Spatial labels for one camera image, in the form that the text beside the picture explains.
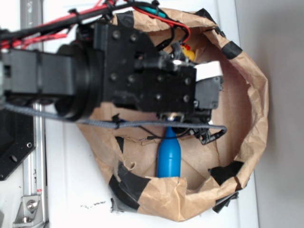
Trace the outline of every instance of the wire connector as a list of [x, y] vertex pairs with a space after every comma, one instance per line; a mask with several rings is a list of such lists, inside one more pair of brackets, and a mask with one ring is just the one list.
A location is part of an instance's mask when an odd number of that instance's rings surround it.
[[79, 16], [80, 16], [80, 14], [79, 14], [79, 12], [77, 11], [77, 9], [70, 9], [69, 11], [68, 11], [68, 13], [69, 14], [75, 14], [76, 15], [76, 18], [77, 18], [77, 24], [78, 25], [81, 25], [82, 24], [82, 20], [79, 18]]

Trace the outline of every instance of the black tape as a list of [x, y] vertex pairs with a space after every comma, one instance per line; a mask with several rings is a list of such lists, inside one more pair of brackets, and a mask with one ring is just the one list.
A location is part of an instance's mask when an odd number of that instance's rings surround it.
[[124, 26], [128, 28], [134, 27], [134, 15], [132, 11], [125, 13], [118, 13], [117, 15], [117, 25]]
[[[202, 8], [201, 10], [197, 11], [196, 13], [194, 13], [195, 15], [198, 15], [200, 17], [204, 17], [207, 18], [209, 20], [211, 20], [213, 23], [216, 24], [216, 22], [214, 21], [214, 19], [211, 17], [211, 15], [208, 13], [207, 10], [205, 10], [204, 8]], [[223, 31], [220, 30], [220, 28], [217, 26], [214, 29], [218, 34], [220, 34], [222, 37], [226, 37], [225, 33]]]
[[227, 43], [223, 48], [222, 52], [227, 59], [233, 59], [242, 53], [242, 49], [236, 45], [233, 41]]
[[235, 177], [243, 166], [243, 162], [234, 161], [226, 167], [215, 167], [209, 169], [209, 173], [219, 185], [222, 185], [226, 180]]
[[151, 180], [131, 173], [122, 163], [118, 165], [118, 176], [121, 179], [119, 187], [136, 201], [139, 200], [143, 190]]
[[113, 210], [137, 212], [139, 204], [120, 188], [119, 182], [114, 175], [109, 182], [109, 186], [112, 190]]
[[150, 179], [132, 174], [122, 163], [118, 166], [118, 176], [121, 182], [113, 175], [109, 183], [113, 196], [113, 210], [136, 212], [139, 208], [137, 201]]
[[197, 11], [196, 13], [194, 13], [195, 15], [207, 18], [209, 20], [211, 20], [213, 23], [216, 24], [216, 22], [214, 21], [214, 19], [211, 17], [211, 15], [208, 13], [207, 10], [205, 10], [204, 8], [202, 8], [201, 10]]
[[124, 138], [122, 138], [122, 137], [115, 137], [115, 138], [116, 138], [116, 140], [118, 142], [120, 150], [123, 153], [124, 152]]
[[238, 198], [238, 192], [232, 193], [224, 198], [221, 198], [216, 201], [216, 205], [212, 208], [216, 213], [219, 213], [224, 206], [228, 207], [231, 200], [235, 200]]

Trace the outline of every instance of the yellow object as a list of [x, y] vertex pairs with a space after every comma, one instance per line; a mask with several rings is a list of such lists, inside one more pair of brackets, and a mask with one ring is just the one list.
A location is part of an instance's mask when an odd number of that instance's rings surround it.
[[190, 51], [190, 47], [187, 44], [185, 46], [182, 46], [181, 49], [184, 55], [189, 58], [189, 60], [194, 61], [195, 53], [193, 51]]

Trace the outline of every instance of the gray braided cable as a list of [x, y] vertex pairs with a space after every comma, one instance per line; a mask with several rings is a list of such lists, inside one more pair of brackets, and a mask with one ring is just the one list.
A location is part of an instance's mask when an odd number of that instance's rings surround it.
[[[31, 115], [31, 116], [40, 116], [48, 119], [58, 120], [58, 121], [64, 121], [64, 122], [72, 122], [64, 117], [60, 117], [57, 114], [48, 113], [48, 112], [42, 112], [37, 111], [29, 107], [20, 107], [12, 104], [4, 104], [4, 109], [24, 114], [24, 115]], [[88, 124], [93, 125], [97, 127], [104, 127], [104, 128], [125, 128], [125, 127], [139, 127], [139, 126], [161, 126], [161, 127], [180, 127], [180, 128], [213, 128], [217, 130], [224, 130], [227, 131], [227, 128], [225, 126], [221, 125], [209, 125], [207, 123], [180, 123], [180, 122], [165, 122], [165, 121], [130, 121], [130, 122], [120, 122], [120, 123], [113, 123], [108, 121], [97, 121], [97, 120], [84, 120], [84, 121], [78, 121], [76, 123], [80, 124]]]

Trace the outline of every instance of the bolt head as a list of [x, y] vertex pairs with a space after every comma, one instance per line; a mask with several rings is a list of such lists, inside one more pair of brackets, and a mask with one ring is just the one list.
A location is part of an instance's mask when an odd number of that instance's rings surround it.
[[190, 96], [189, 96], [189, 95], [185, 95], [185, 96], [183, 97], [183, 101], [184, 101], [185, 103], [188, 103], [189, 100], [190, 100]]
[[186, 85], [190, 85], [190, 84], [191, 84], [191, 79], [190, 79], [189, 77], [187, 77], [187, 78], [185, 79], [185, 84], [186, 84]]
[[116, 81], [117, 79], [118, 79], [118, 74], [116, 74], [116, 73], [112, 73], [112, 74], [110, 74], [110, 79], [111, 79], [111, 81]]
[[136, 34], [132, 34], [132, 35], [130, 36], [130, 41], [133, 42], [133, 43], [135, 43], [135, 42], [137, 41], [137, 39], [138, 39], [138, 37], [137, 37]]
[[156, 99], [157, 101], [161, 100], [161, 98], [162, 98], [162, 95], [160, 95], [160, 94], [155, 95], [155, 99]]
[[128, 82], [134, 83], [135, 82], [135, 76], [134, 75], [129, 75], [128, 76]]
[[36, 208], [38, 207], [38, 203], [34, 200], [29, 200], [27, 202], [27, 208], [30, 210], [30, 211], [34, 211]]
[[157, 81], [158, 82], [162, 82], [163, 81], [163, 76], [162, 75], [158, 75], [157, 76]]
[[121, 37], [120, 31], [115, 30], [115, 31], [112, 33], [112, 37], [113, 37], [114, 39], [119, 39], [119, 38]]

